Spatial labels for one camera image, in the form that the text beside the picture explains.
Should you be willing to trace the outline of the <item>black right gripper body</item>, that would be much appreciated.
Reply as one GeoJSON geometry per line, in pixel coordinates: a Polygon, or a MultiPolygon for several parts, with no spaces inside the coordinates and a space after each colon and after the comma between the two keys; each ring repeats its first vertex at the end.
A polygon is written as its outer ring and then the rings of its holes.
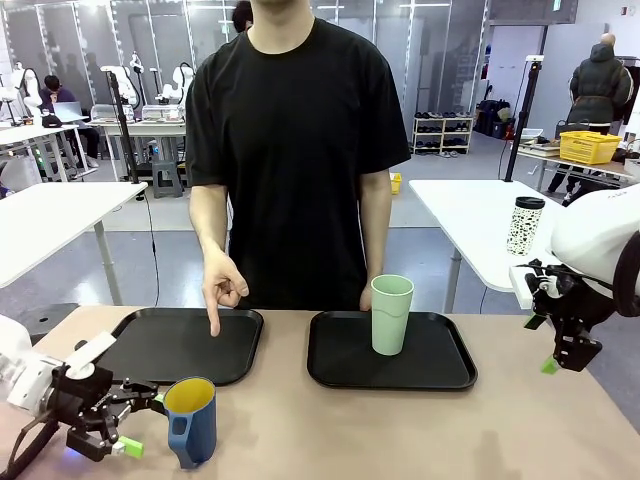
{"type": "Polygon", "coordinates": [[[610,284],[578,273],[565,264],[544,265],[539,259],[529,262],[533,270],[529,274],[529,290],[533,301],[538,298],[553,298],[562,301],[559,320],[582,322],[585,328],[592,328],[611,317],[615,312],[613,299],[595,290],[588,281],[604,287],[610,293],[610,284]]]}

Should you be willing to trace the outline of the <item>person's right hand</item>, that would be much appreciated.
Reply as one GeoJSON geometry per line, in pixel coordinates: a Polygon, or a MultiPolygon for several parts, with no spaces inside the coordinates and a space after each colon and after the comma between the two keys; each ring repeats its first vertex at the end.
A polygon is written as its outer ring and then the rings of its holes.
{"type": "Polygon", "coordinates": [[[219,307],[235,308],[249,294],[249,287],[232,259],[213,245],[203,251],[202,293],[210,321],[210,334],[221,330],[219,307]]]}

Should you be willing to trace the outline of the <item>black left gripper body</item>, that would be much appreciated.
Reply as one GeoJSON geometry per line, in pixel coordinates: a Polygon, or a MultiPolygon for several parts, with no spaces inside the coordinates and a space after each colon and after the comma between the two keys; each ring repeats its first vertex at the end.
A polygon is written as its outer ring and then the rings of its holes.
{"type": "Polygon", "coordinates": [[[113,373],[97,367],[80,380],[68,376],[70,366],[52,371],[47,400],[47,423],[64,424],[84,431],[115,431],[122,411],[122,387],[113,383],[113,373]]]}

